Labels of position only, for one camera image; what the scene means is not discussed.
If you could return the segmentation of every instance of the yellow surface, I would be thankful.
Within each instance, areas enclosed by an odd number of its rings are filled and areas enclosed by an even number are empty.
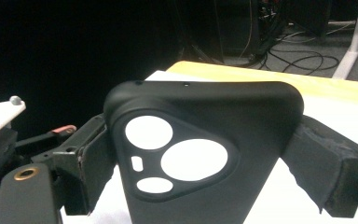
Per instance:
[[[179,62],[168,72],[187,74],[216,81],[282,81],[296,87],[302,95],[338,99],[358,103],[358,82],[325,77],[260,71],[207,63]]]

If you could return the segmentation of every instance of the black phone case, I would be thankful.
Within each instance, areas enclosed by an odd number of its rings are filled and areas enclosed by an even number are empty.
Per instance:
[[[104,115],[132,223],[243,223],[301,121],[303,108],[300,93],[282,82],[131,81],[112,89]],[[154,150],[134,146],[125,127],[141,116],[166,120],[173,129],[171,141]],[[195,138],[222,145],[228,154],[225,167],[199,181],[165,174],[162,155]],[[142,158],[142,172],[133,170],[132,156]],[[148,177],[167,179],[173,188],[157,194],[139,190],[137,182]]]

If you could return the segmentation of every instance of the circular hole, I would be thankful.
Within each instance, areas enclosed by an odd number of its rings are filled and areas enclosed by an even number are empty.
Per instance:
[[[35,175],[37,175],[37,173],[39,172],[37,167],[31,167],[31,168],[27,168],[25,170],[19,171],[14,175],[14,179],[21,181],[21,180],[26,180],[29,179]]]
[[[149,177],[136,183],[139,190],[146,193],[165,193],[173,188],[173,183],[160,177]]]
[[[34,173],[33,170],[26,170],[26,171],[24,171],[24,172],[21,172],[21,173],[20,173],[20,176],[21,176],[21,177],[26,177],[26,176],[31,175],[31,174],[33,174],[33,173]]]
[[[125,130],[128,140],[141,149],[157,149],[167,145],[173,136],[171,125],[164,119],[142,116],[132,119]]]
[[[227,158],[226,149],[215,141],[191,139],[170,147],[161,158],[161,167],[172,178],[198,181],[221,171]]]

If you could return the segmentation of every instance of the table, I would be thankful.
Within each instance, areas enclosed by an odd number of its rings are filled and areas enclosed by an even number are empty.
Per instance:
[[[305,115],[358,144],[358,82],[191,62],[176,63],[147,80],[287,82],[301,92]],[[115,169],[94,212],[88,217],[63,216],[64,223],[131,223],[118,167]],[[319,215],[318,207],[278,160],[245,223],[358,223],[358,212],[353,219],[331,218],[326,212]]]

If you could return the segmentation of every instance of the white stand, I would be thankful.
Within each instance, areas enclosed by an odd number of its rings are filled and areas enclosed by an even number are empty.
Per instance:
[[[344,58],[341,60],[336,72],[333,75],[335,79],[346,79],[348,74],[350,73],[354,62],[356,62],[358,56],[358,18],[356,22],[356,26],[354,28],[354,34],[352,38],[352,42],[350,48],[345,54]]]

